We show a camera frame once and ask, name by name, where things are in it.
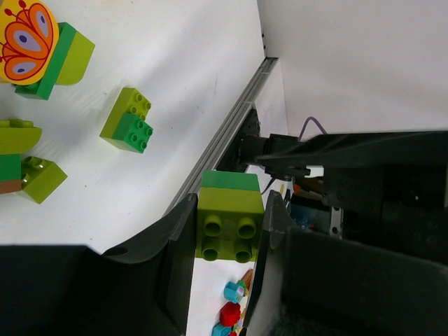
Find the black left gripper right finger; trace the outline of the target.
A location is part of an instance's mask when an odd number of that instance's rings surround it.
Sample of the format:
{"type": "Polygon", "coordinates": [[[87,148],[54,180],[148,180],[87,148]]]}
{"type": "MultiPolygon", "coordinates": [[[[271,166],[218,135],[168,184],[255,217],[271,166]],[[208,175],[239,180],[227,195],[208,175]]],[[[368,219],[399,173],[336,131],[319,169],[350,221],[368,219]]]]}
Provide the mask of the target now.
{"type": "Polygon", "coordinates": [[[304,230],[269,194],[245,335],[446,335],[447,267],[304,230]]]}

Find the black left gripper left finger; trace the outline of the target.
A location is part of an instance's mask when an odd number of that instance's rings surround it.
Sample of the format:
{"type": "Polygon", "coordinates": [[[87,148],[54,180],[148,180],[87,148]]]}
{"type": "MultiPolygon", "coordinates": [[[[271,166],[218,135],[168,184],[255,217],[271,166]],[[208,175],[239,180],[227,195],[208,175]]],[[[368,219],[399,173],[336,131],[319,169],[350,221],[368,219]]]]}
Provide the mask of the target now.
{"type": "Polygon", "coordinates": [[[184,335],[197,196],[104,253],[1,247],[2,335],[184,335]]]}

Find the lime and green square brick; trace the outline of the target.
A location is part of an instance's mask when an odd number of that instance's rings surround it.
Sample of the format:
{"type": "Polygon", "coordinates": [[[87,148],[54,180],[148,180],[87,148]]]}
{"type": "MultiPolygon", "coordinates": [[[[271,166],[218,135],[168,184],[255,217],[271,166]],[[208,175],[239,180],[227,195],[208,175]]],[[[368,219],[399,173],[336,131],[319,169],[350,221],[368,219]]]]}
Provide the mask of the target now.
{"type": "Polygon", "coordinates": [[[197,203],[195,256],[254,262],[265,208],[256,174],[206,170],[197,203]]]}

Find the dark green small brick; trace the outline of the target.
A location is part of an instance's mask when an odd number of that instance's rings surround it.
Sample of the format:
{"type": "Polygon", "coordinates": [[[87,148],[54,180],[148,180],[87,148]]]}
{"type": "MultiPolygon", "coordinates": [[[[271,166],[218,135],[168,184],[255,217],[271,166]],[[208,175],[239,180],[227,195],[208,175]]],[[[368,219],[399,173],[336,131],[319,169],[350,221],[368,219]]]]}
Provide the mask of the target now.
{"type": "Polygon", "coordinates": [[[126,151],[143,153],[152,134],[153,128],[143,119],[137,115],[125,113],[118,123],[113,139],[126,151]]]}

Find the lime long brick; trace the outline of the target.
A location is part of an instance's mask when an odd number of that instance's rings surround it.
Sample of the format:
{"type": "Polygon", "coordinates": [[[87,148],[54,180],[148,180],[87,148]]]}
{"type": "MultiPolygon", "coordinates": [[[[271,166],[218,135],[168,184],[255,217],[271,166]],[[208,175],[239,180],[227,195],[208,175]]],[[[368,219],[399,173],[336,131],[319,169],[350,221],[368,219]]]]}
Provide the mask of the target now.
{"type": "Polygon", "coordinates": [[[140,93],[140,91],[133,87],[124,87],[115,101],[99,136],[116,148],[126,151],[113,139],[113,134],[116,131],[120,119],[125,113],[131,113],[139,116],[146,122],[146,116],[150,109],[151,103],[140,93]]]}

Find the dark green plate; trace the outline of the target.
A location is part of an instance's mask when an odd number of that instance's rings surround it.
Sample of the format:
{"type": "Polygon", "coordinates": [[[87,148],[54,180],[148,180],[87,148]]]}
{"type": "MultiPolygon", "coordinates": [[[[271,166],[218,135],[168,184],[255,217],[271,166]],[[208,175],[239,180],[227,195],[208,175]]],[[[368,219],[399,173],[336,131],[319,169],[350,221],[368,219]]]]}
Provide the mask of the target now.
{"type": "Polygon", "coordinates": [[[16,85],[15,93],[30,99],[48,100],[67,58],[76,30],[67,22],[58,23],[59,40],[40,81],[31,85],[16,85]]]}

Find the yellow flower arch brick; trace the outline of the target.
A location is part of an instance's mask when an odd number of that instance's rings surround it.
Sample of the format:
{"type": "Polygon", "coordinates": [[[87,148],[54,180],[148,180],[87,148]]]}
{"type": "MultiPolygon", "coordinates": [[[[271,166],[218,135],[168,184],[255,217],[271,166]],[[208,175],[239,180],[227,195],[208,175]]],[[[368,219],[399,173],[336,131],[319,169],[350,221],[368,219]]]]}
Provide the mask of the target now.
{"type": "Polygon", "coordinates": [[[40,81],[59,39],[57,21],[42,1],[1,2],[1,82],[40,81]]]}

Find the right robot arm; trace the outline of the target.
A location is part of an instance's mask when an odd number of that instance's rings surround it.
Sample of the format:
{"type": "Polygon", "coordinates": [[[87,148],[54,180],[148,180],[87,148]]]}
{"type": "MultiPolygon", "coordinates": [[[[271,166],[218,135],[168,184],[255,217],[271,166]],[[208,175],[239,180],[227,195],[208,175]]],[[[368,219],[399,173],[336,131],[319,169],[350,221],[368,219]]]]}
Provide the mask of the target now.
{"type": "Polygon", "coordinates": [[[267,201],[246,335],[447,334],[447,133],[248,136],[243,163],[277,178],[324,169],[327,233],[267,201]]]}

